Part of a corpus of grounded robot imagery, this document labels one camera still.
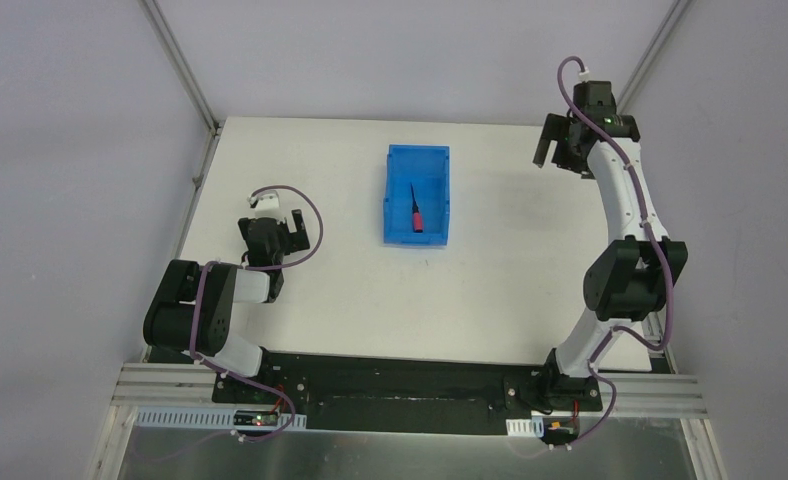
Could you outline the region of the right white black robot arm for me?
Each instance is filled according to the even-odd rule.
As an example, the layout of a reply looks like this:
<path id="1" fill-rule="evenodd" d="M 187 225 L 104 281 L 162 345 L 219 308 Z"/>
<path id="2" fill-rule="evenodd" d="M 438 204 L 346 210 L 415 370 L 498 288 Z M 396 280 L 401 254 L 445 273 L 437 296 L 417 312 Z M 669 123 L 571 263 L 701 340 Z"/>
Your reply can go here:
<path id="1" fill-rule="evenodd" d="M 669 311 L 673 287 L 688 260 L 658 218 L 641 165 L 635 119 L 621 115 L 608 81 L 581 81 L 565 92 L 569 111 L 546 117 L 533 162 L 593 179 L 607 221 L 608 244 L 583 277 L 585 310 L 571 334 L 551 350 L 535 380 L 543 408 L 579 402 L 600 406 L 594 377 L 618 332 Z"/>

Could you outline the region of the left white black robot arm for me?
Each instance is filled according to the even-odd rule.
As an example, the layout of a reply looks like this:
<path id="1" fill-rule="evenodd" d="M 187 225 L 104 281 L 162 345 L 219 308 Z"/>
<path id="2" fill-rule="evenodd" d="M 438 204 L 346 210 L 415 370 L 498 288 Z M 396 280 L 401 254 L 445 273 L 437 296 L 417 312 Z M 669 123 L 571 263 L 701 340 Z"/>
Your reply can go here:
<path id="1" fill-rule="evenodd" d="M 274 217 L 238 221 L 250 270 L 221 262 L 171 261 L 145 315 L 146 344 L 193 354 L 244 377 L 257 376 L 265 349 L 238 334 L 233 310 L 274 302 L 284 285 L 284 258 L 311 248 L 302 211 L 295 209 L 291 216 L 294 229 Z"/>

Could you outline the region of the red handled screwdriver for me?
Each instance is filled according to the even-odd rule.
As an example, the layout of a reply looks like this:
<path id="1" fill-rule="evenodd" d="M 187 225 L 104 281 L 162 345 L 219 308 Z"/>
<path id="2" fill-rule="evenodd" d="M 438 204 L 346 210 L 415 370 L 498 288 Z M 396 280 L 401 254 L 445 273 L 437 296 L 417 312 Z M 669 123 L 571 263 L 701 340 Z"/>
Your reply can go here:
<path id="1" fill-rule="evenodd" d="M 420 210 L 419 203 L 416 198 L 414 185 L 410 185 L 411 194 L 411 209 L 412 209 L 412 229 L 414 233 L 423 233 L 425 231 L 423 216 Z"/>

